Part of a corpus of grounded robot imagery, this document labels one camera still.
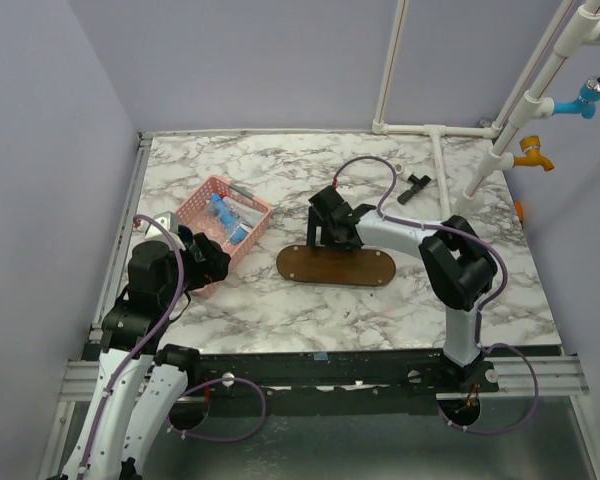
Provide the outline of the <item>pink plastic basket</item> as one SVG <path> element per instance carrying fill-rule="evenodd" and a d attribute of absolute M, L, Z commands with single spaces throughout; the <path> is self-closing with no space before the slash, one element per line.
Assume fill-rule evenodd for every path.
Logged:
<path fill-rule="evenodd" d="M 205 179 L 176 209 L 180 223 L 204 233 L 230 256 L 232 273 L 269 227 L 272 206 L 235 182 Z"/>

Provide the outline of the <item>brown wooden oval tray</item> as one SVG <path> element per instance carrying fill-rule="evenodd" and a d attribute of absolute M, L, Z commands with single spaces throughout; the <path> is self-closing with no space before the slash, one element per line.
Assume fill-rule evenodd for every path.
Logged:
<path fill-rule="evenodd" d="M 339 286 L 382 287 L 396 274 L 394 260 L 380 250 L 335 250 L 306 245 L 282 249 L 276 267 L 286 280 Z"/>

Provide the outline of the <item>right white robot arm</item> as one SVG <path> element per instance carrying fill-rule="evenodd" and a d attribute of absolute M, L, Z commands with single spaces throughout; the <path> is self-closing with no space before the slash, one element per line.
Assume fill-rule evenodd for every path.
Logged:
<path fill-rule="evenodd" d="M 307 243 L 358 250 L 380 247 L 422 261 L 432 290 L 445 306 L 446 336 L 439 377 L 460 392 L 476 380 L 484 358 L 480 305 L 491 290 L 496 262 L 468 221 L 454 215 L 425 226 L 378 212 L 370 204 L 353 208 L 333 186 L 309 199 Z"/>

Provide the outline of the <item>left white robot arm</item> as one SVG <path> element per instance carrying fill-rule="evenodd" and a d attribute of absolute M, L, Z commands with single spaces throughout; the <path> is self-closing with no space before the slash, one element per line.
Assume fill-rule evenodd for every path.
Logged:
<path fill-rule="evenodd" d="M 136 396 L 181 296 L 226 278 L 231 257 L 180 226 L 132 250 L 128 283 L 102 324 L 96 387 L 58 479 L 117 479 Z"/>

